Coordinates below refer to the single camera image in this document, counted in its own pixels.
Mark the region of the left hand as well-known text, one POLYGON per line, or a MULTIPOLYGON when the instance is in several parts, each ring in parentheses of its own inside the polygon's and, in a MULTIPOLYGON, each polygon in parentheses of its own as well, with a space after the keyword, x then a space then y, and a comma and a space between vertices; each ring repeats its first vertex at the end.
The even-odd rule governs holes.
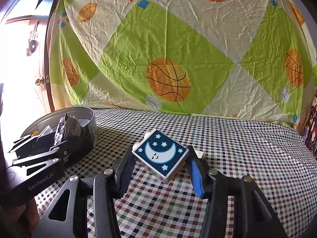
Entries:
POLYGON ((20 237, 31 237, 40 221, 37 204, 34 198, 18 207, 3 206, 3 211, 10 224, 20 237))

